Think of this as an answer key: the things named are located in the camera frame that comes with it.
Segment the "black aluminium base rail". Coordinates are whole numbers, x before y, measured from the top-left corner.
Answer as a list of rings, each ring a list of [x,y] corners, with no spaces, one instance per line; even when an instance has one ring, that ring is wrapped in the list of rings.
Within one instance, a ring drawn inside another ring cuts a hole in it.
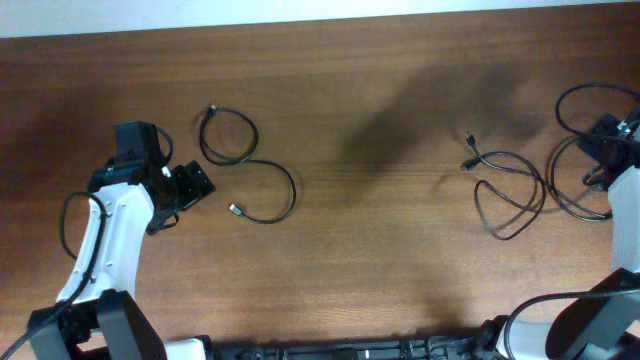
[[[164,344],[169,360],[448,360],[498,359],[492,332],[382,342],[289,346],[215,344],[207,336]]]

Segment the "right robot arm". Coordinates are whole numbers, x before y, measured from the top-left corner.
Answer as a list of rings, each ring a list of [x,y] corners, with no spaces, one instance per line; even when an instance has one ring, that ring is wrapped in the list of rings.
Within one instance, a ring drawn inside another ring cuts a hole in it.
[[[502,359],[637,359],[639,338],[639,108],[606,115],[574,140],[598,162],[584,178],[607,193],[611,273],[591,289],[540,295],[519,305],[495,341]]]

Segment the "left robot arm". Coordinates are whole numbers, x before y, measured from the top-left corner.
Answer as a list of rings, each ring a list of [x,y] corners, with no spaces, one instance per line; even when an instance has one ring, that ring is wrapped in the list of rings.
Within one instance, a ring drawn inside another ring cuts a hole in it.
[[[195,161],[174,168],[169,135],[151,123],[116,127],[117,152],[83,197],[89,219],[73,271],[54,306],[32,312],[27,340],[39,359],[211,359],[206,336],[163,341],[135,301],[145,236],[175,226],[215,187]]]

